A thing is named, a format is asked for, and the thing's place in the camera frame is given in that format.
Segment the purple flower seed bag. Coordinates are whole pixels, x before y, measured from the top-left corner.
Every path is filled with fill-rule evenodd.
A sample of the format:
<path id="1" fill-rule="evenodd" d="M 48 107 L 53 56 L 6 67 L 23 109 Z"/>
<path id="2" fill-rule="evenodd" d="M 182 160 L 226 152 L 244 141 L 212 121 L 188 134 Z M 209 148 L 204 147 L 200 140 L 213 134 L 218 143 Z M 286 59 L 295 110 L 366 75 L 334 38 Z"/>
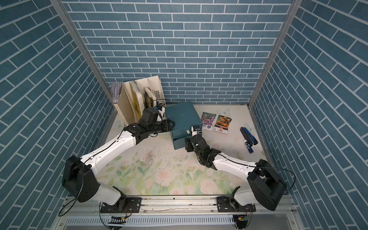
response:
<path id="1" fill-rule="evenodd" d="M 216 118 L 216 114 L 203 112 L 201 116 L 202 122 L 202 129 L 204 130 L 212 130 L 213 129 L 213 122 Z"/>

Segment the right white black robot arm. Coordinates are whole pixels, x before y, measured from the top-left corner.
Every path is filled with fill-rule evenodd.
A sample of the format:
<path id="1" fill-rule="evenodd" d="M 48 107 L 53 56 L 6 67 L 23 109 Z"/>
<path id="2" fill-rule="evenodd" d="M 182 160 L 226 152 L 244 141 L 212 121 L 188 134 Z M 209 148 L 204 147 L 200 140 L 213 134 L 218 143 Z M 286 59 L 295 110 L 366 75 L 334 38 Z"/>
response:
<path id="1" fill-rule="evenodd" d="M 274 211 L 287 191 L 286 182 L 265 160 L 255 163 L 230 157 L 220 150 L 211 148 L 201 135 L 187 138 L 186 150 L 193 151 L 201 165 L 230 173 L 249 184 L 249 189 L 238 186 L 232 192 L 234 208 L 256 202 Z"/>

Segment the teal three-drawer cabinet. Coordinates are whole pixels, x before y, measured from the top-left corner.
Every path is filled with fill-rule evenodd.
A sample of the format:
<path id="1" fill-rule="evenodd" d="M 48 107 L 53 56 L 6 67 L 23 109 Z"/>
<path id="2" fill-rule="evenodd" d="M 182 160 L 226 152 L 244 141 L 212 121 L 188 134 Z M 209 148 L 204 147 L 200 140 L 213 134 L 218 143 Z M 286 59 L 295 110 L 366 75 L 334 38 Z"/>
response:
<path id="1" fill-rule="evenodd" d="M 175 150 L 186 146 L 186 138 L 192 137 L 192 127 L 202 128 L 202 121 L 192 102 L 171 105 L 165 109 L 166 118 L 175 126 L 171 131 L 171 139 Z"/>

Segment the orange flower seed bag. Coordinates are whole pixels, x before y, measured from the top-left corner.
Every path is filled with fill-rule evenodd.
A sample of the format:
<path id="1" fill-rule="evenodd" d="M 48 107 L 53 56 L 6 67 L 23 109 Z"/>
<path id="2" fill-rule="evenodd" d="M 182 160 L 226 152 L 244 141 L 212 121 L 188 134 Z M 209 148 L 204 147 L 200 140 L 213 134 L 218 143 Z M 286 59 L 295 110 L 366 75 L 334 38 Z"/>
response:
<path id="1" fill-rule="evenodd" d="M 215 125 L 213 127 L 213 131 L 227 135 L 231 121 L 232 119 L 230 117 L 218 115 Z"/>

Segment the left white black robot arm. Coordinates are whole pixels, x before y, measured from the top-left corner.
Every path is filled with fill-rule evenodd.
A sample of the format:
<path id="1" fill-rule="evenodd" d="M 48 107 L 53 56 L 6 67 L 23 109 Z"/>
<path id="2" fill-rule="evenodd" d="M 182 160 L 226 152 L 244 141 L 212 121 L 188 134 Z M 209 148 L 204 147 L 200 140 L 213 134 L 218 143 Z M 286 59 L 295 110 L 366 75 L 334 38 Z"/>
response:
<path id="1" fill-rule="evenodd" d="M 80 203 L 95 200 L 113 213 L 125 211 L 126 195 L 115 187 L 99 183 L 96 175 L 113 159 L 144 139 L 170 132 L 175 123 L 164 119 L 164 112 L 163 107 L 146 108 L 139 122 L 126 126 L 112 141 L 81 157 L 69 157 L 65 163 L 62 186 Z"/>

